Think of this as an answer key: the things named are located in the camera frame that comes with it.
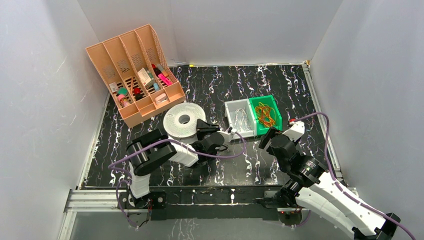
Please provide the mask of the white perforated filament spool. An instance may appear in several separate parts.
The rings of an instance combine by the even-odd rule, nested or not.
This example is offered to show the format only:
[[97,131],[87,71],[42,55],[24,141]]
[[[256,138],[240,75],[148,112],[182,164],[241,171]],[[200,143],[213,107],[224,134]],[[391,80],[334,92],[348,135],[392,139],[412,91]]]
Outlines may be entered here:
[[198,140],[197,120],[206,121],[206,113],[198,104],[179,103],[171,107],[163,118],[163,128],[174,140],[191,144]]

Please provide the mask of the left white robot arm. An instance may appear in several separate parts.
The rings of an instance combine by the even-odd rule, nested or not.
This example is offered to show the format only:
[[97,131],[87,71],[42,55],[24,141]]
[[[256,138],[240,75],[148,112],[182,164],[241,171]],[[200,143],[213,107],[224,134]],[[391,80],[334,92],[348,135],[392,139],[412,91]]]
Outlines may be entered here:
[[226,143],[230,142],[236,133],[231,128],[221,131],[218,125],[200,118],[196,120],[194,129],[197,140],[191,144],[171,142],[173,138],[163,128],[158,128],[134,139],[126,148],[126,153],[133,155],[157,143],[129,159],[131,177],[127,200],[131,206],[145,208],[148,205],[151,173],[165,162],[176,162],[189,168],[204,166],[214,160],[219,152],[228,148]]

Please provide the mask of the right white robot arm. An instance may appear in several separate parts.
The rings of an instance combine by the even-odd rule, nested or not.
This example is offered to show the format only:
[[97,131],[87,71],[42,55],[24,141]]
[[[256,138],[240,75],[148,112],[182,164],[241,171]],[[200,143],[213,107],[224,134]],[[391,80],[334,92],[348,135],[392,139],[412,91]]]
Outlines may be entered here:
[[392,239],[400,218],[365,208],[359,197],[332,179],[325,164],[300,153],[297,143],[304,132],[303,125],[295,124],[286,131],[271,127],[261,137],[259,148],[276,157],[289,180],[278,191],[266,191],[258,203],[266,208],[307,208],[354,240]]

